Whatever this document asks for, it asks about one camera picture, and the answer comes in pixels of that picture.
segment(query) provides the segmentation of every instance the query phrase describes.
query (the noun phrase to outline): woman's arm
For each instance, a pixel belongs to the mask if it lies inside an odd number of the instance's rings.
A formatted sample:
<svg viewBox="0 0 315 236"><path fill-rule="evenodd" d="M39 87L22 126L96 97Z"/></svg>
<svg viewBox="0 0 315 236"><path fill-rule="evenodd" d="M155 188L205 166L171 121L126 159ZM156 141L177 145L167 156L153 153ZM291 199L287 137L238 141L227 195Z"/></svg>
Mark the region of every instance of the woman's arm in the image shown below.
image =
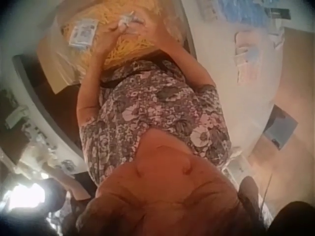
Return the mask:
<svg viewBox="0 0 315 236"><path fill-rule="evenodd" d="M92 55L90 67L81 83L78 94L77 119L79 126L82 126L90 118L96 118L98 115L100 75L107 55Z"/></svg>
<svg viewBox="0 0 315 236"><path fill-rule="evenodd" d="M142 7L135 7L135 10L137 17L144 20L144 24L130 23L129 26L169 54L190 86L216 85L207 70L168 33L161 17Z"/></svg>
<svg viewBox="0 0 315 236"><path fill-rule="evenodd" d="M191 87L197 88L203 85L216 85L208 71L175 39L168 39L168 43L161 49L169 54L179 66Z"/></svg>
<svg viewBox="0 0 315 236"><path fill-rule="evenodd" d="M98 97L100 92L100 76L104 62L115 48L119 36L126 30L118 27L118 22L103 26L95 50L92 54L89 69L81 83L77 103L77 119L79 126L89 119L96 118L99 112Z"/></svg>
<svg viewBox="0 0 315 236"><path fill-rule="evenodd" d="M50 167L47 163L43 164L42 169L50 177L58 181L67 191L70 191L75 200L81 201L91 198L90 194L78 181L65 174L62 170Z"/></svg>

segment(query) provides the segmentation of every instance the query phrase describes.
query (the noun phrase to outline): package of noodles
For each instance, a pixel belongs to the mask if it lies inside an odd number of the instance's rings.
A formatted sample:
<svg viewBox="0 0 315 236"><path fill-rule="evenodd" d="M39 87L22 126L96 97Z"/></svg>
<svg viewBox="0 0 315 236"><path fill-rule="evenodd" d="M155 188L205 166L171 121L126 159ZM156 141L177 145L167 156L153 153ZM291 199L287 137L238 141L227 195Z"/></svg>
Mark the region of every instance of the package of noodles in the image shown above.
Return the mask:
<svg viewBox="0 0 315 236"><path fill-rule="evenodd" d="M68 85L79 83L85 75L101 27L132 14L134 5L146 7L161 15L172 36L184 43L182 21L169 0L64 0L51 28L49 43L54 66ZM121 37L106 59L103 69L118 67L157 50L146 39Z"/></svg>

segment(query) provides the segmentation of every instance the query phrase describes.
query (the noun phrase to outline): brown floor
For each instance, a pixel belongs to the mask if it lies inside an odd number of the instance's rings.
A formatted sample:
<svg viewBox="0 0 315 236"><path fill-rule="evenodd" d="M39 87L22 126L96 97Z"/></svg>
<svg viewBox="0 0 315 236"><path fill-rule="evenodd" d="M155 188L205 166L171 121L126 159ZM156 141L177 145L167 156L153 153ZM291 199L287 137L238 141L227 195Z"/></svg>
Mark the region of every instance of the brown floor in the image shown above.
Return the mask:
<svg viewBox="0 0 315 236"><path fill-rule="evenodd" d="M314 192L314 34L285 29L283 72L275 103L298 126L282 150L262 136L248 158L263 194L275 215L292 201L315 205Z"/></svg>

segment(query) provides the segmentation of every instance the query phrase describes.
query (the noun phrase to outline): woman's hand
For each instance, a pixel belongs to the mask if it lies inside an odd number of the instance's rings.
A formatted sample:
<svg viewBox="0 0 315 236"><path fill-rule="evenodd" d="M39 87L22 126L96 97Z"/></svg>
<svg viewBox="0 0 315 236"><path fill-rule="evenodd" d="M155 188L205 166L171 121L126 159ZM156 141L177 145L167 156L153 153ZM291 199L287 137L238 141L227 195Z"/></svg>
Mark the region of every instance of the woman's hand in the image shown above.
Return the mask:
<svg viewBox="0 0 315 236"><path fill-rule="evenodd" d="M96 41L94 53L104 55L110 53L116 46L118 38L125 32L126 27L118 27L118 22L101 26L101 33Z"/></svg>
<svg viewBox="0 0 315 236"><path fill-rule="evenodd" d="M135 16L144 21L129 23L129 28L140 36L154 43L161 50L165 50L175 39L169 34L163 19L144 7L134 7Z"/></svg>

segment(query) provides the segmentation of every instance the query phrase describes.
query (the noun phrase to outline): gray floral dress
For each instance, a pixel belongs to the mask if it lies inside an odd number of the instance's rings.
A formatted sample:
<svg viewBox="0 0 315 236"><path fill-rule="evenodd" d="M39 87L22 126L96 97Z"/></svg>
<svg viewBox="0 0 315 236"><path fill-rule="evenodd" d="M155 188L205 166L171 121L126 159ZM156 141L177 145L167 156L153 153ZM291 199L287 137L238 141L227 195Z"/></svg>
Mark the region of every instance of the gray floral dress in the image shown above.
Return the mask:
<svg viewBox="0 0 315 236"><path fill-rule="evenodd" d="M80 127L84 158L96 184L134 159L149 128L174 135L218 168L227 162L231 143L214 86L191 89L167 60L161 65L136 61L105 80L122 78L115 88L101 89L98 117Z"/></svg>

